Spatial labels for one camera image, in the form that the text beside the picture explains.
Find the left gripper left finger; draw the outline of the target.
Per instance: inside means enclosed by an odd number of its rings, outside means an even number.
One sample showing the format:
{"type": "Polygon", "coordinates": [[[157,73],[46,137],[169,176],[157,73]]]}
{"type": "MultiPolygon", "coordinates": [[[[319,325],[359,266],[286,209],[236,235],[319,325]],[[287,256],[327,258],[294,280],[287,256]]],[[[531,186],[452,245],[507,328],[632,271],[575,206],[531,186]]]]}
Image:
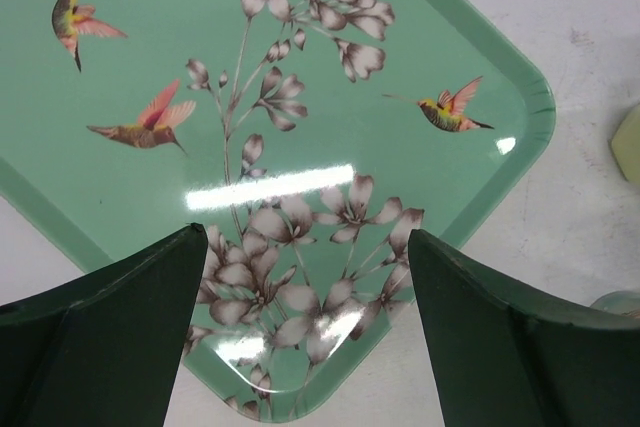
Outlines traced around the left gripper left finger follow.
{"type": "Polygon", "coordinates": [[[1,308],[4,426],[163,425],[204,269],[190,224],[1,308]]]}

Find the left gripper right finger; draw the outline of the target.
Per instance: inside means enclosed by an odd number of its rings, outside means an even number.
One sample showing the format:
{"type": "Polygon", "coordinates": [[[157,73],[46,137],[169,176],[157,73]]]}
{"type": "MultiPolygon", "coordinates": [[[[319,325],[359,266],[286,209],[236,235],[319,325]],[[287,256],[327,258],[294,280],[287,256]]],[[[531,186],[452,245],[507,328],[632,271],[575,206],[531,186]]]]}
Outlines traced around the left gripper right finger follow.
{"type": "Polygon", "coordinates": [[[449,426],[635,426],[639,322],[498,272],[424,230],[409,266],[449,426]]]}

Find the beige tall mug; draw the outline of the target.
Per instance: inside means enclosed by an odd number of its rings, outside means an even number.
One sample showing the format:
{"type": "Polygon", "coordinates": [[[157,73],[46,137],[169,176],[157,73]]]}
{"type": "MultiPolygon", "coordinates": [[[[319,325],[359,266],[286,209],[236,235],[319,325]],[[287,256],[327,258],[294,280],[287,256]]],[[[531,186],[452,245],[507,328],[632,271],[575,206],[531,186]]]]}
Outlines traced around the beige tall mug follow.
{"type": "Polygon", "coordinates": [[[622,290],[605,294],[596,299],[591,308],[638,319],[640,317],[640,293],[638,290],[622,290]]]}

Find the light green faceted mug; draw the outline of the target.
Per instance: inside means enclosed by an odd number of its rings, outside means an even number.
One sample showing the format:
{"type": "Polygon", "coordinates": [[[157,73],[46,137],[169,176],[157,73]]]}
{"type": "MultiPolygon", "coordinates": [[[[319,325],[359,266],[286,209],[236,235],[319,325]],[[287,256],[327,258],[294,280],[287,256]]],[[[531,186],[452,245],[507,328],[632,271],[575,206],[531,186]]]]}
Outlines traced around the light green faceted mug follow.
{"type": "Polygon", "coordinates": [[[633,107],[621,121],[610,142],[613,156],[622,175],[629,183],[636,187],[638,187],[640,183],[639,115],[640,106],[637,105],[633,107]]]}

